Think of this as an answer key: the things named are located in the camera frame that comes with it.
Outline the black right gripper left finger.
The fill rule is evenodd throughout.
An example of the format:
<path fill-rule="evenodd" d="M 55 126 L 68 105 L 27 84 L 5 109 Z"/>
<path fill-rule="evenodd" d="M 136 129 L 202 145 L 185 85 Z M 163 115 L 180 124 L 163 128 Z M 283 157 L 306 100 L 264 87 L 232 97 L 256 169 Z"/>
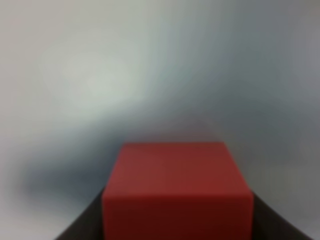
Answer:
<path fill-rule="evenodd" d="M 102 194 L 103 190 L 56 240 L 103 240 Z"/>

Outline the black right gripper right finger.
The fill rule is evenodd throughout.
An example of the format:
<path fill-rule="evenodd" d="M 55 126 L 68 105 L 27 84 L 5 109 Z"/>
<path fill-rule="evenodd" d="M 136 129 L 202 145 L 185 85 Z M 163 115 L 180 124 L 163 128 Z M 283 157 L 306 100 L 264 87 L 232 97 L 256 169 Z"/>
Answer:
<path fill-rule="evenodd" d="M 311 240 L 253 192 L 252 240 Z"/>

